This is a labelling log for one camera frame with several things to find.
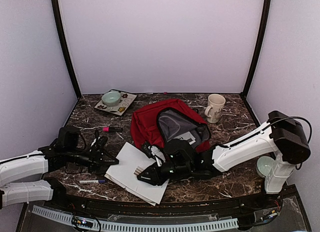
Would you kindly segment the white booklet with stripes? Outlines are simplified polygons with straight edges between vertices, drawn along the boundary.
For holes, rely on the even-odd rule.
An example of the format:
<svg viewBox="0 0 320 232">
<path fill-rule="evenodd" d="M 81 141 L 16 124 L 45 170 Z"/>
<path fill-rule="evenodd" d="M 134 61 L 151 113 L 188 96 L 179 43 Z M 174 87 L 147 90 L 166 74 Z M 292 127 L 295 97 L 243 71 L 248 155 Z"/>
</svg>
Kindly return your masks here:
<svg viewBox="0 0 320 232">
<path fill-rule="evenodd" d="M 153 164 L 158 165 L 160 161 L 148 158 L 128 142 L 121 148 L 116 159 L 119 160 L 119 164 L 110 166 L 105 177 L 153 206 L 160 204 L 168 181 L 158 186 L 140 181 L 137 178 L 147 167 Z"/>
</svg>

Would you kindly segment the grey black and white magazine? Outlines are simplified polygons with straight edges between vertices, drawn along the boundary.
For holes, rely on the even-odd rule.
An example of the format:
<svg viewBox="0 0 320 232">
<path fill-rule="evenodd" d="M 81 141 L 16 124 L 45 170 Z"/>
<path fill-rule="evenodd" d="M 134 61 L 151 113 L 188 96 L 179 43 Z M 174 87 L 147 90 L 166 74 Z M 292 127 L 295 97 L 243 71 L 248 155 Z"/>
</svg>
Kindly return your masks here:
<svg viewBox="0 0 320 232">
<path fill-rule="evenodd" d="M 190 145 L 192 145 L 192 144 L 194 144 L 196 142 L 196 138 L 190 132 L 186 132 L 184 134 L 181 134 L 181 135 L 175 137 L 175 139 L 185 140 Z"/>
</svg>

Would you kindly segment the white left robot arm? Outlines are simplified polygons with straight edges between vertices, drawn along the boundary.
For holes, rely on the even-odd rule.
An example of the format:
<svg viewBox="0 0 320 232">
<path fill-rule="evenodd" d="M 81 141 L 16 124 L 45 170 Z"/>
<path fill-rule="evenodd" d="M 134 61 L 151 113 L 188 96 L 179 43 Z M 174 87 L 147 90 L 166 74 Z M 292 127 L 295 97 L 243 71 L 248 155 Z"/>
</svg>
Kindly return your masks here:
<svg viewBox="0 0 320 232">
<path fill-rule="evenodd" d="M 55 178 L 49 177 L 32 182 L 22 179 L 43 175 L 65 167 L 68 163 L 87 167 L 88 172 L 104 175 L 108 167 L 119 164 L 103 147 L 79 151 L 77 148 L 59 149 L 47 146 L 23 156 L 0 162 L 0 207 L 31 201 L 50 201 L 60 210 L 71 205 L 66 188 Z"/>
</svg>

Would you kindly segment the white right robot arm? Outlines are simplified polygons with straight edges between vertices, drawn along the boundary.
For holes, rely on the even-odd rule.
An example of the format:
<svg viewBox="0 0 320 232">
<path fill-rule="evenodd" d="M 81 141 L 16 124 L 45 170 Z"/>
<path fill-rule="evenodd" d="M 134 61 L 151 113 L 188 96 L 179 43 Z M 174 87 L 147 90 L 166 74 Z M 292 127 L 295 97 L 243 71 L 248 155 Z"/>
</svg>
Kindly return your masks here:
<svg viewBox="0 0 320 232">
<path fill-rule="evenodd" d="M 297 165 L 311 154 L 310 137 L 305 135 L 304 118 L 272 111 L 268 120 L 252 132 L 227 144 L 215 144 L 203 152 L 196 149 L 207 142 L 206 125 L 187 119 L 174 109 L 165 109 L 157 117 L 164 147 L 144 143 L 142 152 L 154 163 L 145 169 L 137 168 L 138 180 L 162 185 L 168 180 L 188 177 L 205 180 L 216 177 L 234 166 L 255 157 L 276 155 L 264 180 L 264 191 L 255 198 L 260 209 L 267 208 L 279 193 Z"/>
</svg>

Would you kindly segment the red backpack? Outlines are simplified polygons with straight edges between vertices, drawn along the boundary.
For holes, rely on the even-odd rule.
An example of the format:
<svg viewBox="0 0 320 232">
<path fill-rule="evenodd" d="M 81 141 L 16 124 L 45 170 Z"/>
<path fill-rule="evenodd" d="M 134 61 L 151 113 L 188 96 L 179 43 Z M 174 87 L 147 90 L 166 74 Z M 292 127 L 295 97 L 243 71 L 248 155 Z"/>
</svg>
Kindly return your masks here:
<svg viewBox="0 0 320 232">
<path fill-rule="evenodd" d="M 190 132 L 196 139 L 192 148 L 204 152 L 210 148 L 211 132 L 205 120 L 180 99 L 168 99 L 146 105 L 132 114 L 130 133 L 137 148 L 145 142 L 164 148 L 175 137 Z"/>
</svg>

